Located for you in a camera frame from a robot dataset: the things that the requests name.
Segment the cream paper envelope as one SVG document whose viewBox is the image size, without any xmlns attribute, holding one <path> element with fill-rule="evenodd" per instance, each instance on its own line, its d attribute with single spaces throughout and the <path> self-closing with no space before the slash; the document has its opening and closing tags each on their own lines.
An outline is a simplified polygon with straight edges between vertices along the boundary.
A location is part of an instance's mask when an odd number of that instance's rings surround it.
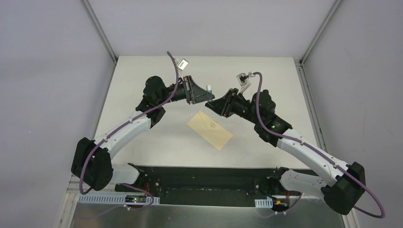
<svg viewBox="0 0 403 228">
<path fill-rule="evenodd" d="M 187 125 L 220 151 L 233 137 L 233 134 L 213 120 L 205 112 L 199 111 L 188 122 Z"/>
</svg>

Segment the green white glue stick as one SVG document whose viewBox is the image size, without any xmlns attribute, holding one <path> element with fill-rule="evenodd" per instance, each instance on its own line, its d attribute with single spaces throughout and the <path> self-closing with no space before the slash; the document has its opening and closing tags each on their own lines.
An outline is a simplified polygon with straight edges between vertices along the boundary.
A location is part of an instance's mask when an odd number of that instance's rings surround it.
<svg viewBox="0 0 403 228">
<path fill-rule="evenodd" d="M 206 85 L 206 91 L 208 93 L 208 100 L 207 102 L 210 103 L 214 100 L 215 95 L 212 93 L 212 87 L 211 85 Z"/>
</svg>

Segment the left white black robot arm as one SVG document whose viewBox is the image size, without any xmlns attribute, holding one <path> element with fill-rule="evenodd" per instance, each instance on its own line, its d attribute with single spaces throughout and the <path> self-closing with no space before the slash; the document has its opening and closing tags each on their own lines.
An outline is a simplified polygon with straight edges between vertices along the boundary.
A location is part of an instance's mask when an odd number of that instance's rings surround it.
<svg viewBox="0 0 403 228">
<path fill-rule="evenodd" d="M 185 100 L 188 104 L 214 99 L 211 85 L 198 86 L 191 76 L 179 78 L 178 84 L 166 87 L 159 76 L 147 79 L 143 98 L 135 111 L 115 129 L 94 139 L 82 138 L 77 143 L 71 172 L 91 190 L 102 190 L 108 184 L 127 184 L 133 192 L 145 186 L 141 170 L 134 164 L 113 164 L 117 153 L 138 135 L 154 127 L 165 114 L 163 103 Z"/>
</svg>

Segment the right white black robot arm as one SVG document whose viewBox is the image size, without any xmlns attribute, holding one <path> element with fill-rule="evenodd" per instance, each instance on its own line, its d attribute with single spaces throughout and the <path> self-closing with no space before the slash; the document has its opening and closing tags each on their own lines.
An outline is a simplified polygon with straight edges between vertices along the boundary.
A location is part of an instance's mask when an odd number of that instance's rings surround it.
<svg viewBox="0 0 403 228">
<path fill-rule="evenodd" d="M 323 199 L 341 215 L 349 214 L 364 194 L 364 167 L 357 162 L 348 164 L 306 141 L 291 124 L 275 114 L 276 104 L 267 89 L 247 100 L 238 89 L 232 88 L 205 106 L 219 116 L 228 118 L 235 114 L 253 123 L 263 141 L 288 152 L 318 175 L 315 178 L 282 167 L 270 181 L 273 193 L 280 195 L 287 190 L 307 193 Z"/>
</svg>

